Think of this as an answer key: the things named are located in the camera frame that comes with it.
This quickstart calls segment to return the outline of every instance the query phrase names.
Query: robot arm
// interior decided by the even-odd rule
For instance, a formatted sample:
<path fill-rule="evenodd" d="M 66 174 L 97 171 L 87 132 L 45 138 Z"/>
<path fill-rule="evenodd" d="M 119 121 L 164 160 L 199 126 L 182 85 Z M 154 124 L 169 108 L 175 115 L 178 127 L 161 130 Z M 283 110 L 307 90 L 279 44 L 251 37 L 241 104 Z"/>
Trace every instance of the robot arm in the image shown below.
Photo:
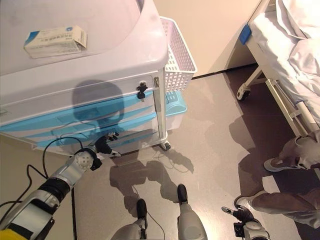
<path fill-rule="evenodd" d="M 70 157 L 37 190 L 12 210 L 0 225 L 6 234 L 22 236 L 22 239 L 41 240 L 49 233 L 55 221 L 53 214 L 67 193 L 88 169 L 96 170 L 102 162 L 97 153 L 120 154 L 106 143 L 106 137 L 98 139 L 95 145 L 84 147 Z"/>

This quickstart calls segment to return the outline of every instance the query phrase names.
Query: baseboard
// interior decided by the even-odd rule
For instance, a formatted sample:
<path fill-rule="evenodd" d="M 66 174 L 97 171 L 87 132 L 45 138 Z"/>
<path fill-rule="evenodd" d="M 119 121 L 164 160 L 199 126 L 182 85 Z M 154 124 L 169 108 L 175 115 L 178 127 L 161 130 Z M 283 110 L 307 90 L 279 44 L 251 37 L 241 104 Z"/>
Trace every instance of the baseboard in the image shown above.
<path fill-rule="evenodd" d="M 228 68 L 226 70 L 211 72 L 211 73 L 203 74 L 203 75 L 200 75 L 200 76 L 194 76 L 192 78 L 192 80 L 205 78 L 205 77 L 209 77 L 209 76 L 217 75 L 217 74 L 223 74 L 223 73 L 227 73 L 227 72 L 230 72 L 230 71 L 233 71 L 233 70 L 244 69 L 244 68 L 253 67 L 253 66 L 258 67 L 258 64 L 257 63 L 252 63 L 252 64 L 248 64 L 248 65 L 244 65 L 244 66 L 231 67 L 231 68 Z"/>

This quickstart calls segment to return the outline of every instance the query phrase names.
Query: black cable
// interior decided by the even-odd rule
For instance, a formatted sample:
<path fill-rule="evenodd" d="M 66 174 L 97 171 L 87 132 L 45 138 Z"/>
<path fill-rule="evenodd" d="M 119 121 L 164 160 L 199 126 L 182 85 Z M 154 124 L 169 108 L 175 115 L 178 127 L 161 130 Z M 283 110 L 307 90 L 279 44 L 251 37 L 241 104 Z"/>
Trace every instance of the black cable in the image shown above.
<path fill-rule="evenodd" d="M 15 202 L 17 202 L 19 204 L 22 203 L 22 201 L 6 201 L 6 202 L 0 204 L 0 208 L 3 207 L 4 205 L 13 204 Z"/>
<path fill-rule="evenodd" d="M 2 216 L 1 220 L 0 220 L 0 224 L 3 222 L 3 220 L 5 219 L 5 217 L 8 215 L 8 213 L 14 208 L 14 206 L 20 202 L 20 199 L 26 194 L 26 192 L 28 192 L 28 190 L 30 189 L 31 185 L 32 185 L 32 179 L 30 177 L 30 173 L 29 173 L 29 168 L 34 169 L 38 174 L 40 174 L 42 177 L 46 178 L 45 175 L 43 175 L 38 169 L 36 169 L 34 166 L 28 164 L 26 166 L 26 176 L 29 179 L 29 185 L 28 187 L 23 191 L 23 193 L 17 198 L 17 200 L 13 201 L 13 204 L 9 207 L 9 209 L 5 212 L 5 214 Z"/>
<path fill-rule="evenodd" d="M 82 142 L 81 142 L 78 138 L 73 137 L 73 136 L 59 137 L 59 138 L 53 140 L 52 142 L 50 142 L 50 143 L 45 147 L 45 149 L 44 149 L 44 151 L 43 151 L 43 154 L 42 154 L 42 167 L 43 167 L 43 171 L 44 171 L 44 175 L 45 175 L 45 178 L 46 178 L 46 179 L 49 178 L 48 173 L 47 173 L 47 169 L 46 169 L 46 163 L 45 163 L 46 151 L 47 151 L 48 147 L 49 147 L 51 144 L 53 144 L 53 143 L 56 142 L 56 141 L 62 140 L 62 139 L 75 139 L 75 140 L 77 140 L 77 141 L 80 143 L 81 149 L 84 148 L 84 146 L 82 145 Z"/>
<path fill-rule="evenodd" d="M 149 214 L 150 218 L 152 218 L 152 220 L 161 228 L 162 233 L 163 233 L 163 240 L 166 240 L 166 234 L 165 234 L 165 230 L 163 229 L 163 227 L 160 225 L 160 223 L 158 223 L 152 216 L 151 214 L 147 211 L 147 213 Z"/>

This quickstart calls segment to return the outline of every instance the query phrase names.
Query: robot leg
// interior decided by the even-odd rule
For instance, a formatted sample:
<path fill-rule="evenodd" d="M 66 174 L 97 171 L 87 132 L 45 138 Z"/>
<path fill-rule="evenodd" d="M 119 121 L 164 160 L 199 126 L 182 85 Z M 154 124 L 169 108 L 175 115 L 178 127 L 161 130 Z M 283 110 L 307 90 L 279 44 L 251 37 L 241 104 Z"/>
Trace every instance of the robot leg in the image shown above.
<path fill-rule="evenodd" d="M 121 227 L 116 231 L 111 240 L 147 239 L 147 205 L 142 198 L 136 203 L 136 212 L 138 220 L 134 223 Z"/>
<path fill-rule="evenodd" d="M 180 203 L 180 216 L 178 217 L 179 240 L 208 240 L 200 218 L 188 204 L 186 187 L 180 184 L 177 188 L 177 193 Z"/>

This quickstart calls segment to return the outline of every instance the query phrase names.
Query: beige wall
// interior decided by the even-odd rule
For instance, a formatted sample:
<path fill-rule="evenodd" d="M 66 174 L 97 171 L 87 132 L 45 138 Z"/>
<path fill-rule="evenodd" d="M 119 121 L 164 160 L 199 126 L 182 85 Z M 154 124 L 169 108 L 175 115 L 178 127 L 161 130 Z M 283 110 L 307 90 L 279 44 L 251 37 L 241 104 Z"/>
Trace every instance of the beige wall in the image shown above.
<path fill-rule="evenodd" d="M 56 169 L 66 162 L 65 156 L 48 153 L 46 166 L 48 174 L 52 174 Z M 31 150 L 31 145 L 17 141 L 8 137 L 0 136 L 0 202 L 16 200 L 18 196 L 28 186 L 26 174 L 27 164 L 31 164 L 38 170 L 42 170 L 42 151 Z M 27 194 L 36 190 L 45 180 L 34 170 L 30 169 L 32 187 Z M 2 217 L 10 205 L 0 208 Z M 53 225 L 47 240 L 72 240 L 72 204 L 71 194 L 69 193 L 63 200 L 60 208 L 54 214 Z"/>
<path fill-rule="evenodd" d="M 254 63 L 238 36 L 260 0 L 154 0 L 174 19 L 195 60 L 195 76 Z"/>

